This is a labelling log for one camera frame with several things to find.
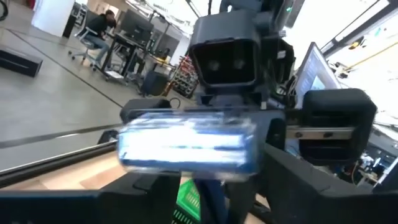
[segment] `wooden table surface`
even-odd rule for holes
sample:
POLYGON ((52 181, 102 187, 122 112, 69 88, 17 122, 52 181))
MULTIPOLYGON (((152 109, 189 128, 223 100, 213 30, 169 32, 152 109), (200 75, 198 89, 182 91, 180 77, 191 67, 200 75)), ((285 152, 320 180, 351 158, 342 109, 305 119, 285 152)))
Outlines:
MULTIPOLYGON (((20 182, 1 190, 95 190, 124 175, 116 153, 112 152, 59 169, 36 178, 20 182)), ((181 184, 189 178, 182 177, 181 184)), ((267 205, 266 199, 257 195, 257 200, 267 205)), ((263 223, 248 214, 246 224, 263 223)))

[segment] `black box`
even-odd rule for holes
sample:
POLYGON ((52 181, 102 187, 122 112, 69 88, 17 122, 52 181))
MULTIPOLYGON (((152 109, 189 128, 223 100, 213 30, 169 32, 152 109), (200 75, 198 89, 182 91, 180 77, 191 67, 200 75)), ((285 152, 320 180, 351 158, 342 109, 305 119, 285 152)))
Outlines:
POLYGON ((120 111, 120 118, 123 124, 138 118, 149 109, 171 108, 170 102, 166 99, 133 99, 129 100, 120 111))
POLYGON ((155 71, 149 71, 141 86, 141 92, 144 95, 159 96, 163 93, 168 82, 169 78, 167 75, 155 71))
POLYGON ((0 45, 0 67, 34 78, 43 59, 0 45))

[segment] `concrete floor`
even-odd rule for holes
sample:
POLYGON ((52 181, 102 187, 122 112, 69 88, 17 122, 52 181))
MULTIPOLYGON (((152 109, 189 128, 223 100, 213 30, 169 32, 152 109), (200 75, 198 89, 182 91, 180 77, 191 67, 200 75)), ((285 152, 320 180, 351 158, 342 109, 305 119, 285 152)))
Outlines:
MULTIPOLYGON (((88 62, 72 61, 67 53, 83 49, 79 41, 30 26, 33 12, 24 6, 12 2, 9 10, 0 22, 0 44, 44 62, 36 78, 0 68, 0 170, 96 144, 98 129, 119 124, 121 106, 140 98, 131 87, 105 82, 88 62)), ((182 99, 182 108, 193 105, 182 99)))

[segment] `white wall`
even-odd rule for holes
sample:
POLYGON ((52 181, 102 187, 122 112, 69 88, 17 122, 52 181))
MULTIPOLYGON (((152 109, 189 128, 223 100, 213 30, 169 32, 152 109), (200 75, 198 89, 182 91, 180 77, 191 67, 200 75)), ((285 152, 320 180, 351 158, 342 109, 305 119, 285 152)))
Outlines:
POLYGON ((88 0, 88 2, 87 2, 88 9, 91 11, 94 11, 99 2, 100 2, 100 0, 88 0))
POLYGON ((61 37, 74 3, 75 0, 38 1, 32 25, 44 32, 61 37))
POLYGON ((170 64, 176 65, 180 62, 180 56, 184 56, 187 53, 189 47, 190 39, 183 36, 174 51, 172 58, 170 59, 170 64))

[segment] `computer monitor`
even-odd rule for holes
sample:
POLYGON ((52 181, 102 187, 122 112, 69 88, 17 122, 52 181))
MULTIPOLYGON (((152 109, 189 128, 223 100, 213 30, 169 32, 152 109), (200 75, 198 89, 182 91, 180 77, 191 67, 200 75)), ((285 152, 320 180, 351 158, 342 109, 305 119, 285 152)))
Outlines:
POLYGON ((322 52, 314 42, 310 44, 296 76, 296 108, 302 107, 304 94, 310 90, 341 88, 335 74, 331 71, 328 63, 322 55, 322 52))
POLYGON ((130 9, 124 15, 120 26, 121 30, 140 44, 146 44, 149 41, 153 28, 154 25, 149 20, 130 9))

